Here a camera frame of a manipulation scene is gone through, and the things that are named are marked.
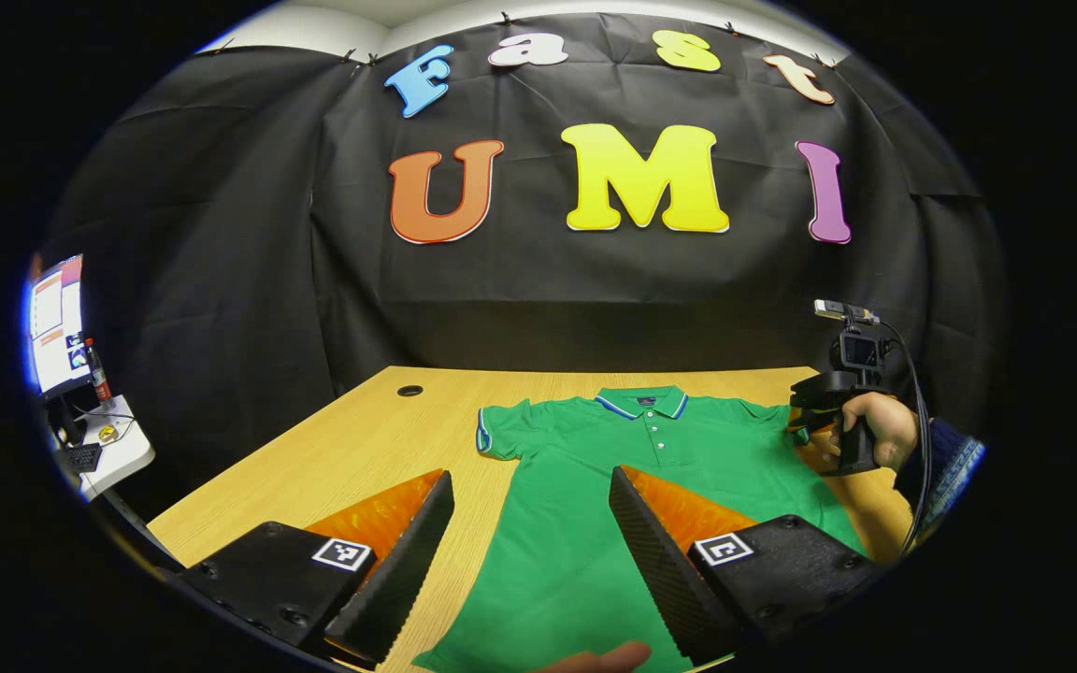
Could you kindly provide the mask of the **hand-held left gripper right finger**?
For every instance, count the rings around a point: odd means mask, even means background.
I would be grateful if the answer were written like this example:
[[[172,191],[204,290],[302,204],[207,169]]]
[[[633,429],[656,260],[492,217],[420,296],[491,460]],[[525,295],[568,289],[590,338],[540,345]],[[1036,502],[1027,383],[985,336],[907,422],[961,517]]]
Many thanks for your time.
[[[610,510],[694,665],[782,646],[882,575],[867,555],[805,517],[757,523],[632,465],[612,469]]]

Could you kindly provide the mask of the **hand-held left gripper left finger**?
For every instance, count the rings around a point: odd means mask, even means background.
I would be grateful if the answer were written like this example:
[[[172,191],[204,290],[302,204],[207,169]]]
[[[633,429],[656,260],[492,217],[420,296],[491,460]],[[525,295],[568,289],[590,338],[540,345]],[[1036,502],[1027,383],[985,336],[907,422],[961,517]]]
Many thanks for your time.
[[[179,580],[226,616],[320,659],[376,667],[401,634],[452,519],[431,469],[316,523],[260,523]]]

